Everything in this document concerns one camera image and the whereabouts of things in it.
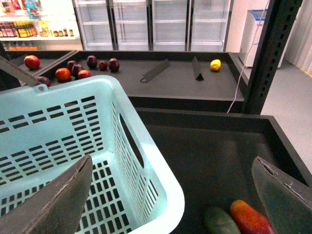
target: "apple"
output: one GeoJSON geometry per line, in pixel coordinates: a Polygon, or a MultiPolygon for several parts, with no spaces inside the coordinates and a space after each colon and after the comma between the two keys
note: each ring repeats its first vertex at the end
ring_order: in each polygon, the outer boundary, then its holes
{"type": "Polygon", "coordinates": [[[82,70],[78,73],[78,79],[88,78],[91,76],[91,73],[88,70],[82,70]]]}
{"type": "Polygon", "coordinates": [[[119,61],[117,60],[117,58],[111,58],[109,60],[109,70],[111,70],[112,72],[117,72],[119,70],[120,64],[119,61]]]}
{"type": "Polygon", "coordinates": [[[65,67],[59,68],[55,72],[55,77],[59,81],[69,81],[70,80],[70,71],[65,67]]]}
{"type": "Polygon", "coordinates": [[[75,64],[72,68],[72,75],[78,77],[78,73],[83,70],[83,67],[80,64],[75,64]]]}
{"type": "Polygon", "coordinates": [[[70,60],[70,61],[68,61],[68,62],[67,62],[67,69],[68,69],[69,71],[72,71],[73,66],[74,66],[75,64],[77,64],[77,62],[76,62],[75,60],[70,60]]]}
{"type": "Polygon", "coordinates": [[[24,58],[24,64],[29,69],[37,69],[40,67],[40,60],[34,55],[28,55],[24,58]]]}
{"type": "Polygon", "coordinates": [[[45,84],[46,86],[50,87],[52,84],[52,81],[47,78],[47,77],[37,77],[37,80],[43,84],[45,84]]]}
{"type": "Polygon", "coordinates": [[[106,62],[106,61],[101,61],[101,62],[99,62],[98,68],[99,68],[101,71],[107,70],[107,62],[106,62]]]}
{"type": "Polygon", "coordinates": [[[98,65],[98,60],[94,55],[90,55],[87,58],[87,65],[90,69],[95,69],[98,65]]]}

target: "lemon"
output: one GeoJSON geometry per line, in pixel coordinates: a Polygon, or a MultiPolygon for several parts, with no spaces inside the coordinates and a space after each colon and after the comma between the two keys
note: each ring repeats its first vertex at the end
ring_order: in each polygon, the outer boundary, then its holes
{"type": "Polygon", "coordinates": [[[213,71],[218,71],[220,67],[221,67],[221,61],[218,59],[215,59],[210,63],[210,69],[213,71]]]}

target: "shopping basket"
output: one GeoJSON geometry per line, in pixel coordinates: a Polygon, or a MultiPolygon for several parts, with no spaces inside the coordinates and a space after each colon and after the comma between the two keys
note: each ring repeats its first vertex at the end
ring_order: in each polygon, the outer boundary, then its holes
{"type": "Polygon", "coordinates": [[[178,225],[182,189],[115,78],[21,87],[0,102],[1,216],[91,154],[77,233],[168,234],[178,225]]]}

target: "glass door refrigerator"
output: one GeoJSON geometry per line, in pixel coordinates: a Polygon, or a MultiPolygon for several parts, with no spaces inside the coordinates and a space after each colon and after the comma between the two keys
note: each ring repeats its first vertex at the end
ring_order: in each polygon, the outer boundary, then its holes
{"type": "Polygon", "coordinates": [[[152,0],[154,50],[186,50],[189,4],[190,0],[152,0]]]}
{"type": "Polygon", "coordinates": [[[117,49],[149,50],[146,0],[112,0],[117,49]]]}
{"type": "Polygon", "coordinates": [[[231,0],[193,0],[189,51],[225,50],[231,0]]]}
{"type": "Polygon", "coordinates": [[[108,0],[75,0],[81,39],[85,50],[115,50],[108,0]]]}

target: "refrigerator shelf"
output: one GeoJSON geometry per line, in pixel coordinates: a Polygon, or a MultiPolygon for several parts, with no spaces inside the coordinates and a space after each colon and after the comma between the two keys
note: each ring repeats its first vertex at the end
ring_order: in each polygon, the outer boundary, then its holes
{"type": "Polygon", "coordinates": [[[156,40],[154,45],[184,45],[185,41],[161,41],[156,40]]]}
{"type": "Polygon", "coordinates": [[[28,37],[28,38],[0,38],[0,41],[27,41],[27,40],[75,40],[79,37],[28,37]]]}
{"type": "Polygon", "coordinates": [[[154,1],[183,1],[183,0],[154,0],[154,1]]]}
{"type": "Polygon", "coordinates": [[[146,20],[116,20],[117,24],[135,24],[135,23],[144,23],[146,24],[147,21],[146,20]]]}
{"type": "Polygon", "coordinates": [[[106,41],[105,40],[94,40],[92,42],[87,43],[88,46],[101,46],[101,45],[112,45],[111,41],[106,41]]]}
{"type": "Polygon", "coordinates": [[[155,23],[186,23],[185,19],[167,19],[167,20],[159,20],[156,19],[155,23]]]}
{"type": "Polygon", "coordinates": [[[223,45],[220,40],[193,40],[193,45],[223,45]]]}
{"type": "Polygon", "coordinates": [[[194,19],[194,23],[224,23],[226,19],[194,19]]]}
{"type": "Polygon", "coordinates": [[[106,1],[78,1],[77,5],[106,4],[106,1]]]}
{"type": "Polygon", "coordinates": [[[123,45],[148,45],[147,40],[124,40],[121,39],[118,41],[118,44],[123,46],[123,45]]]}
{"type": "Polygon", "coordinates": [[[114,0],[114,3],[128,3],[128,2],[146,2],[146,0],[114,0]]]}
{"type": "Polygon", "coordinates": [[[90,21],[90,22],[83,22],[82,25],[108,25],[108,21],[90,21]]]}

